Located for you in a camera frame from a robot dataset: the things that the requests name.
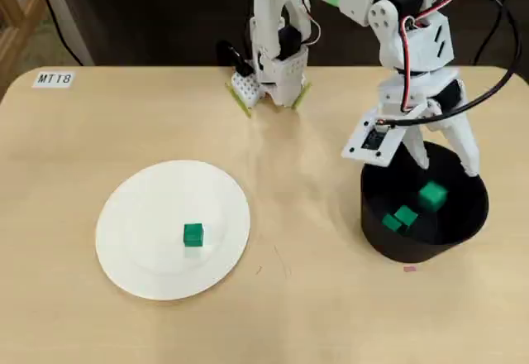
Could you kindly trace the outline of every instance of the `floor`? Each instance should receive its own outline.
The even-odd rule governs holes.
[[[42,66],[75,66],[76,64],[62,46],[50,14],[47,12],[31,35],[8,81],[12,82],[21,74]],[[0,98],[6,89],[7,87],[0,87]]]

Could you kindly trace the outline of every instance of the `black cable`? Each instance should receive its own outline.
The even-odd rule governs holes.
[[[495,95],[500,89],[502,89],[505,84],[511,79],[511,77],[514,75],[515,69],[517,68],[520,59],[522,58],[522,41],[520,38],[520,31],[518,30],[518,23],[516,19],[512,16],[511,12],[499,1],[499,0],[491,0],[495,2],[498,7],[501,9],[502,16],[507,15],[509,24],[512,27],[512,35],[514,36],[514,42],[516,46],[516,53],[514,55],[514,58],[512,60],[512,63],[509,65],[509,68],[505,75],[486,93],[483,93],[479,97],[477,97],[474,101],[467,103],[464,106],[461,106],[459,108],[453,109],[447,113],[443,113],[439,116],[433,116],[433,117],[426,117],[422,119],[415,119],[415,120],[379,120],[379,125],[389,125],[389,126],[400,126],[400,127],[410,127],[410,126],[419,126],[422,124],[428,124],[431,122],[441,122],[443,120],[446,120],[448,118],[457,116],[458,114],[461,114],[463,112],[467,112],[471,108],[474,108],[493,95]]]
[[[483,52],[485,51],[485,48],[487,47],[488,43],[490,42],[490,40],[493,38],[494,34],[496,33],[496,31],[498,30],[499,28],[499,25],[501,23],[503,19],[503,14],[502,12],[498,12],[498,16],[496,17],[496,22],[494,23],[491,31],[488,33],[488,36],[485,38],[484,42],[481,44],[481,46],[479,47],[479,50],[478,50],[478,53],[476,54],[476,56],[474,57],[474,65],[477,65],[479,63],[479,58],[481,58],[481,55],[483,54]]]
[[[60,41],[62,42],[64,48],[69,52],[70,55],[72,55],[72,58],[75,59],[75,61],[83,66],[83,62],[79,59],[79,57],[72,51],[71,48],[69,48],[68,43],[66,43],[66,40],[64,39],[64,36],[62,32],[60,31],[59,22],[57,21],[57,16],[55,15],[53,8],[51,7],[50,0],[45,0],[48,8],[50,9],[50,15],[51,19],[53,20],[53,23],[55,24],[55,29],[57,30],[57,34],[59,35]]]

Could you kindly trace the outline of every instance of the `label sticker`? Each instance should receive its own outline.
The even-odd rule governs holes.
[[[34,89],[68,89],[75,79],[75,72],[40,72]]]

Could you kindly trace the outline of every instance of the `red wire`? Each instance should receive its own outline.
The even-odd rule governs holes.
[[[428,15],[432,14],[433,12],[439,11],[440,9],[447,6],[453,1],[454,0],[443,0],[439,4],[436,4],[435,6],[430,7],[427,10],[424,10],[423,12],[421,12],[419,15],[415,17],[415,19],[421,19],[421,18],[427,17]]]
[[[433,12],[437,12],[443,7],[447,6],[454,0],[443,0],[439,4],[436,4],[433,7],[428,8],[427,10],[421,12],[419,15],[417,15],[415,18],[411,16],[404,17],[401,20],[400,24],[400,30],[401,30],[401,38],[403,40],[403,52],[404,52],[404,64],[405,64],[405,70],[404,70],[404,93],[403,93],[403,101],[401,102],[400,110],[401,112],[405,113],[408,111],[407,104],[409,102],[409,96],[410,96],[410,89],[412,85],[412,66],[410,65],[410,50],[409,50],[409,42],[407,40],[407,34],[406,34],[406,22],[408,19],[413,19],[414,21],[418,19],[422,19],[424,17],[429,16]]]
[[[403,101],[400,106],[400,110],[403,113],[407,111],[407,103],[409,101],[410,86],[412,82],[412,66],[410,65],[410,47],[407,41],[407,34],[406,34],[406,22],[408,19],[412,19],[412,17],[404,17],[401,20],[401,24],[400,24],[401,38],[403,39],[404,65],[405,65],[404,94],[403,94]]]

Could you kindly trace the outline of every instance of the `dark background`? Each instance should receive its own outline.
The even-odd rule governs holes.
[[[249,0],[67,0],[97,65],[214,65],[221,38],[242,49]],[[529,40],[529,2],[508,0]],[[489,0],[455,0],[450,18],[456,63],[471,63],[497,15]],[[369,28],[357,26],[337,8],[312,0],[322,38],[311,49],[311,65],[378,65],[379,43]],[[506,67],[512,58],[506,22],[481,63]],[[529,62],[518,69],[529,77]]]

